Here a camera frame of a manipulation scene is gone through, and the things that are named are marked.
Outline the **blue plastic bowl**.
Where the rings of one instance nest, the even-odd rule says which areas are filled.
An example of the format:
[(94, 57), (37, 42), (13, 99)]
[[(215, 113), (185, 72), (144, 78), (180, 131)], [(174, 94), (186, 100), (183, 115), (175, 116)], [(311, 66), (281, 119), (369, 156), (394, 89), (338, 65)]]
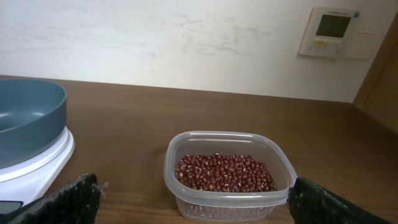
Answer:
[(67, 91), (43, 80), (1, 81), (1, 168), (47, 150), (67, 120)]

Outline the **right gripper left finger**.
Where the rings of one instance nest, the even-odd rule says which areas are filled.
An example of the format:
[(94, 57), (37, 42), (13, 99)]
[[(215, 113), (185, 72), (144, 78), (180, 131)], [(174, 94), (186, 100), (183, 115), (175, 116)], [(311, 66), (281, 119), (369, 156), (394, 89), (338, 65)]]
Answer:
[(93, 224), (100, 198), (97, 177), (84, 174), (53, 193), (3, 215), (1, 223)]

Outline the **clear plastic bean container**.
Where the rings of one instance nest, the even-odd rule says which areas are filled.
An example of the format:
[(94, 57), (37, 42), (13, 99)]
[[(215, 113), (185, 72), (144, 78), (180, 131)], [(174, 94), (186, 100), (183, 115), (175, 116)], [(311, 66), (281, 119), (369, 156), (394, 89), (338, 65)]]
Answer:
[[(277, 189), (273, 192), (209, 192), (181, 184), (175, 169), (188, 154), (250, 154), (265, 163)], [(175, 136), (164, 162), (164, 180), (175, 195), (180, 213), (196, 222), (254, 222), (287, 202), (297, 174), (282, 149), (270, 139), (252, 133), (190, 131)]]

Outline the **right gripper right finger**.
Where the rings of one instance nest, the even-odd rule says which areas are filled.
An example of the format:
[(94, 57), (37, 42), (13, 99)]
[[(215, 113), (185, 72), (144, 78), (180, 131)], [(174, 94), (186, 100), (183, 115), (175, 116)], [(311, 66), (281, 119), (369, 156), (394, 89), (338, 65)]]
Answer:
[(390, 224), (305, 177), (289, 189), (287, 205), (295, 224)]

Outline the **red adzuki beans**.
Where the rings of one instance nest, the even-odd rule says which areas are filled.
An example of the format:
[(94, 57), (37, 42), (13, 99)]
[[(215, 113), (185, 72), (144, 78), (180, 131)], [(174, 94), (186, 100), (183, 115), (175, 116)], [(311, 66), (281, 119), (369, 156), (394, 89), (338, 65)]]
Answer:
[(273, 192), (276, 183), (265, 163), (247, 154), (187, 154), (174, 169), (186, 187), (210, 192)]

